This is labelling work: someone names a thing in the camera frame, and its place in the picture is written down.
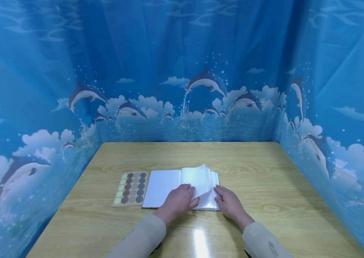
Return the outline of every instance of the person's left hand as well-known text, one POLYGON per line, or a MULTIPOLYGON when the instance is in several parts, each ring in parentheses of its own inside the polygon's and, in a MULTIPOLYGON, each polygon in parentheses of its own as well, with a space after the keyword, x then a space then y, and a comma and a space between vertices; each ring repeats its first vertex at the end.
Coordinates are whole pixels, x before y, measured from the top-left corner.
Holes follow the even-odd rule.
POLYGON ((199 197, 192 199, 195 193, 195 187, 190 187, 190 184, 179 185, 178 188, 171 190, 163 203, 154 215, 159 217, 166 226, 168 226, 177 217, 187 214, 194 207, 198 206, 199 197))

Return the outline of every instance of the hand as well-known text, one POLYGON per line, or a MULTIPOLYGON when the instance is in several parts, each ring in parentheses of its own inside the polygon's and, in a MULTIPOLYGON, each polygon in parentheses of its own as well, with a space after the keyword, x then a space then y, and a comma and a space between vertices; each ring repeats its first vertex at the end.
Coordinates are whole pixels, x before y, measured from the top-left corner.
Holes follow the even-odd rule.
POLYGON ((236 196, 233 191, 220 185, 216 185, 214 190, 218 195, 222 196, 222 199, 219 198, 219 196, 215 197, 219 209, 226 217, 232 219, 239 226, 241 231, 244 231, 246 226, 250 223, 255 222, 255 220, 246 213, 244 207, 242 207, 241 201, 239 201, 238 196, 236 196))
POLYGON ((171 190, 165 203, 154 212, 154 215, 163 220, 165 225, 168 226, 177 217, 187 214, 198 206, 199 197, 190 201, 194 193, 195 187, 190 187, 190 184, 179 185, 178 188, 171 190))

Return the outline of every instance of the wood grain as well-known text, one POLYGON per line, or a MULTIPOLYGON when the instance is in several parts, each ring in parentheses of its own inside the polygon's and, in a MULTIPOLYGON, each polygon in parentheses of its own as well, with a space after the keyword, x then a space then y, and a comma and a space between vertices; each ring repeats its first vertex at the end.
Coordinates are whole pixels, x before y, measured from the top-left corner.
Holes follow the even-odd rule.
MULTIPOLYGON (((105 257, 147 214, 112 208, 122 173, 200 166, 219 173, 245 210, 296 258, 364 251, 274 142, 105 143, 28 257, 105 257)), ((167 229, 151 257, 246 257, 241 232, 220 212, 193 211, 167 229)))

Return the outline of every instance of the round sticker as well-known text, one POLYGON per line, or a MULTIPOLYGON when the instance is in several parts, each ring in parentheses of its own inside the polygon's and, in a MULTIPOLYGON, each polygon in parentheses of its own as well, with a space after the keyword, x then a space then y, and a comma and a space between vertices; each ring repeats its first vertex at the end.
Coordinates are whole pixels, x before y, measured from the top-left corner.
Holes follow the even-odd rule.
POLYGON ((122 198, 122 204, 126 204, 129 201, 129 198, 123 197, 122 198))

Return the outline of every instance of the open book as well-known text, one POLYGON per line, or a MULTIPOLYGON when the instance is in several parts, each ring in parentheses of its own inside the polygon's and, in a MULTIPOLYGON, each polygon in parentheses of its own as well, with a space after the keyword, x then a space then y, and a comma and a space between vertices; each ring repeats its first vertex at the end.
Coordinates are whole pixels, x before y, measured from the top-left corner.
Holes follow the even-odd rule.
POLYGON ((219 184, 219 175, 210 171, 204 164, 197 168, 152 171, 142 208, 155 209, 162 206, 170 191, 181 184, 196 187, 192 200, 200 196, 200 201, 195 210, 219 211, 214 200, 217 194, 213 190, 214 186, 219 184))

